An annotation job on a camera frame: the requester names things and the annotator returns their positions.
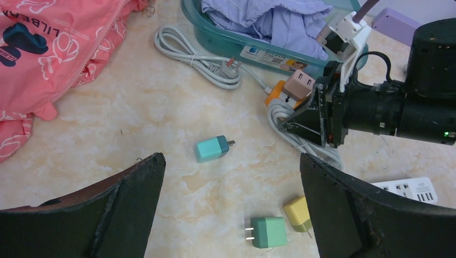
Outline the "lavender cloth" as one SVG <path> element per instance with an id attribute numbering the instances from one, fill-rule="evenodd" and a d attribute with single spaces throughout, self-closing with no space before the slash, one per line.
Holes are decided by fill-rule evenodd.
<path id="1" fill-rule="evenodd" d="M 312 58 L 327 60 L 316 41 L 333 6 L 324 1 L 202 1 L 219 28 Z"/>

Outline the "white power strip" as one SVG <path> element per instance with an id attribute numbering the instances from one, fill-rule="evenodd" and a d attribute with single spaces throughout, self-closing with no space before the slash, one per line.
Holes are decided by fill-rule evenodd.
<path id="1" fill-rule="evenodd" d="M 438 202 L 438 196 L 428 177 L 375 182 L 372 185 L 419 202 L 428 204 L 436 204 Z"/>

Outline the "pink printed garment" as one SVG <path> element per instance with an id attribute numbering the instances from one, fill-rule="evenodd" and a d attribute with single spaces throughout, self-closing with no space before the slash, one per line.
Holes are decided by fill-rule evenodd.
<path id="1" fill-rule="evenodd" d="M 152 1 L 1 1 L 1 160 L 23 147 L 35 117 L 92 82 L 126 37 L 129 15 Z"/>

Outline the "purple power strip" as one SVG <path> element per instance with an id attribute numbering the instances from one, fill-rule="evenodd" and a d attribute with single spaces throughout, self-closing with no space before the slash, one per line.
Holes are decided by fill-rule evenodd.
<path id="1" fill-rule="evenodd" d="M 394 9 L 384 8 L 374 17 L 372 28 L 385 36 L 411 47 L 414 32 L 422 25 L 423 23 L 417 22 Z"/>

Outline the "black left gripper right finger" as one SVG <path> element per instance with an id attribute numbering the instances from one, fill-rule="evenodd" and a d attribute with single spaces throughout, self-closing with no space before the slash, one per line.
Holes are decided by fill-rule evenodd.
<path id="1" fill-rule="evenodd" d="M 320 257 L 455 257 L 455 209 L 401 197 L 303 153 Z"/>

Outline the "pink plug adapter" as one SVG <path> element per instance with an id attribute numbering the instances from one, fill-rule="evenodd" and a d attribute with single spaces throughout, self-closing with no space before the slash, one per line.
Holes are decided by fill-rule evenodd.
<path id="1" fill-rule="evenodd" d="M 312 93 L 314 83 L 314 78 L 302 70 L 296 70 L 286 80 L 282 91 L 295 101 L 301 101 Z"/>

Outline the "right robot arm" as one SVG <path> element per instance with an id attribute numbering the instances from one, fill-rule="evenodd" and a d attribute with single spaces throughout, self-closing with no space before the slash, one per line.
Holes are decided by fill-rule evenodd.
<path id="1" fill-rule="evenodd" d="M 366 85 L 354 70 L 340 84 L 330 61 L 310 98 L 279 123 L 281 132 L 319 146 L 344 143 L 349 130 L 450 145 L 455 143 L 455 19 L 433 21 L 413 35 L 404 82 L 390 75 Z"/>

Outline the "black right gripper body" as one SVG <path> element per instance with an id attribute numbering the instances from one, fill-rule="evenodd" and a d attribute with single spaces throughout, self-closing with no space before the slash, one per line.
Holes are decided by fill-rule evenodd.
<path id="1" fill-rule="evenodd" d="M 405 103 L 405 94 L 388 82 L 358 86 L 349 80 L 340 92 L 341 63 L 330 61 L 320 88 L 320 137 L 323 147 L 337 148 L 349 130 L 375 135 L 395 135 Z"/>

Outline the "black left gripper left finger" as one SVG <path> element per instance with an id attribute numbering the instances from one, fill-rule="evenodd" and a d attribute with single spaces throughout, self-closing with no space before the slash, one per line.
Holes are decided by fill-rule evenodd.
<path id="1" fill-rule="evenodd" d="M 166 169 L 162 153 L 39 206 L 1 211 L 1 257 L 144 257 Z"/>

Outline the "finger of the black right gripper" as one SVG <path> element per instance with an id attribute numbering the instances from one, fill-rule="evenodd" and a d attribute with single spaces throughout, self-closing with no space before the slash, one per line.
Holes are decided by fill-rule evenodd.
<path id="1" fill-rule="evenodd" d="M 323 85 L 316 84 L 312 89 L 310 98 L 284 121 L 279 122 L 279 131 L 290 133 L 319 147 L 324 147 L 326 140 L 323 116 L 320 110 L 322 90 Z"/>

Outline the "orange power strip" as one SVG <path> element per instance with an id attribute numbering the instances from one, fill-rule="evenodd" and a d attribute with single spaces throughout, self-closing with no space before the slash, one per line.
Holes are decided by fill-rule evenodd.
<path id="1" fill-rule="evenodd" d="M 271 90 L 271 92 L 266 97 L 265 106 L 268 106 L 270 104 L 270 102 L 274 99 L 279 99 L 279 100 L 285 102 L 292 109 L 298 107 L 300 104 L 303 103 L 303 99 L 296 101 L 292 97 L 290 97 L 288 94 L 286 94 L 282 91 L 285 83 L 286 82 L 283 80 L 280 80 L 277 82 L 275 87 Z"/>

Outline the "teal blue plug adapter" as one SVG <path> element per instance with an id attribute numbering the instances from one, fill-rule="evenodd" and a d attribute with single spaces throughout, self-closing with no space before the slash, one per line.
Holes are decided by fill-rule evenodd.
<path id="1" fill-rule="evenodd" d="M 198 142 L 194 148 L 196 161 L 204 163 L 221 158 L 228 153 L 230 147 L 235 143 L 234 140 L 227 140 L 224 135 Z"/>

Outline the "yellow plug adapter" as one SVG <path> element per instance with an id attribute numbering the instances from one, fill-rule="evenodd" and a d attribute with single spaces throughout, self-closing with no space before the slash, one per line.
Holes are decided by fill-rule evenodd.
<path id="1" fill-rule="evenodd" d="M 295 232 L 306 233 L 313 238 L 312 222 L 305 196 L 299 196 L 285 203 L 283 210 Z"/>

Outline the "teal plastic basket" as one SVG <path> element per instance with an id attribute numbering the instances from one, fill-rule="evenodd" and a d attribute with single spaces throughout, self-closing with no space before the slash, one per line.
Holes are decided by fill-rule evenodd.
<path id="1" fill-rule="evenodd" d="M 312 77 L 322 74 L 324 66 L 336 60 L 337 57 L 323 49 L 328 54 L 327 60 L 320 60 L 279 48 L 242 34 L 224 30 L 215 25 L 208 15 L 201 10 L 202 1 L 182 1 L 181 10 L 193 24 L 197 41 L 207 51 L 250 63 L 254 66 L 291 74 L 301 69 Z M 326 24 L 337 14 L 348 14 L 360 9 L 358 1 L 324 1 L 332 5 L 333 10 L 325 18 Z"/>

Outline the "green plug adapter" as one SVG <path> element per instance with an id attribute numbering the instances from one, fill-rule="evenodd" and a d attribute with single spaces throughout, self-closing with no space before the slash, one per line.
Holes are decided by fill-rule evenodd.
<path id="1" fill-rule="evenodd" d="M 250 233 L 245 239 L 258 249 L 284 246 L 288 243 L 283 217 L 252 217 L 244 229 Z"/>

